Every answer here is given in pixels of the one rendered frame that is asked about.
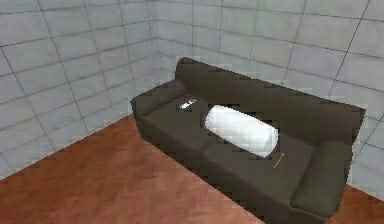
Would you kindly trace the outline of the grey remote control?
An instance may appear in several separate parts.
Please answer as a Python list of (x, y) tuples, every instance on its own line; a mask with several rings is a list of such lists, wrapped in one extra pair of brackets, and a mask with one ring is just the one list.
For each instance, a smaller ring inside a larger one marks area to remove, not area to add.
[(188, 108), (189, 106), (191, 106), (192, 104), (194, 104), (196, 101), (197, 101), (197, 99), (189, 99), (188, 101), (186, 101), (183, 104), (181, 104), (179, 106), (179, 108), (181, 110), (184, 110), (184, 109)]

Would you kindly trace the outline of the white pillow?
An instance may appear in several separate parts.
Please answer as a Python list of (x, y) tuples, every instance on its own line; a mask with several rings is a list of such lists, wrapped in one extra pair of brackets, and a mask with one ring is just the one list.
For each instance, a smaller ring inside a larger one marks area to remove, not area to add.
[(273, 126), (221, 105), (209, 110), (204, 125), (220, 138), (262, 158), (269, 156), (279, 141), (279, 131)]

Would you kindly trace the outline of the dark brown sofa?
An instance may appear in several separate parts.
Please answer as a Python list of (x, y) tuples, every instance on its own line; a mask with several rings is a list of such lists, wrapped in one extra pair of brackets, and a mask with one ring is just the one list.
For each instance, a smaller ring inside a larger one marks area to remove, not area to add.
[[(181, 110), (189, 99), (197, 101)], [(324, 224), (338, 210), (362, 126), (361, 107), (181, 58), (173, 80), (131, 101), (141, 137), (265, 224)], [(266, 158), (204, 126), (227, 106), (279, 131)], [(281, 153), (280, 164), (273, 168)]]

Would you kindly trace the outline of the orange pencil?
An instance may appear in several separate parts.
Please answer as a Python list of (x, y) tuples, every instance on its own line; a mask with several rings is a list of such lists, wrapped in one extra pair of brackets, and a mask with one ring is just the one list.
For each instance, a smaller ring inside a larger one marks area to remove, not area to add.
[(281, 162), (282, 158), (284, 157), (284, 155), (285, 155), (285, 153), (281, 153), (279, 159), (276, 161), (276, 163), (274, 164), (273, 168), (276, 168), (280, 164), (280, 162)]

